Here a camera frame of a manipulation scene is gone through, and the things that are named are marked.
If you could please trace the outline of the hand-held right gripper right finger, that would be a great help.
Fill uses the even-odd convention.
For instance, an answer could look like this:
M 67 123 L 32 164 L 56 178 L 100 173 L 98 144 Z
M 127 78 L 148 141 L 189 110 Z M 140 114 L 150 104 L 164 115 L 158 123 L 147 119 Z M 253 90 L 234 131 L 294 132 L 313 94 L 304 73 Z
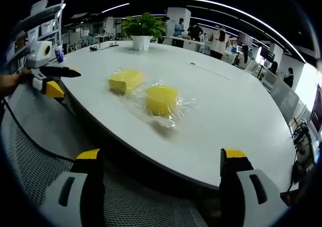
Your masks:
M 237 149 L 221 149 L 219 195 L 222 226 L 272 226 L 288 208 L 277 185 Z

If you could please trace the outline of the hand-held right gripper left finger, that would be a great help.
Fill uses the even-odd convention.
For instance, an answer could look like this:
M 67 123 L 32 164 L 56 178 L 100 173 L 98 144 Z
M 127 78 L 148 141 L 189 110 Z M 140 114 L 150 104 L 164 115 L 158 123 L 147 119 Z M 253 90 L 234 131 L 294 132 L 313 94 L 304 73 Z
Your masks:
M 52 226 L 104 226 L 103 174 L 100 149 L 81 153 L 46 189 L 41 213 Z

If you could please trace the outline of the person's left hand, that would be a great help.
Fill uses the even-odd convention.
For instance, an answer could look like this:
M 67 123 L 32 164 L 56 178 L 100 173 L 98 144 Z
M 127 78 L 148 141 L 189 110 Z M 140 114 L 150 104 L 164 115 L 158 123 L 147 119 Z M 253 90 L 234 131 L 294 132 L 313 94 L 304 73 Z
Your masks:
M 23 68 L 21 71 L 19 71 L 16 76 L 16 85 L 24 84 L 33 79 L 33 75 L 31 71 L 27 68 Z

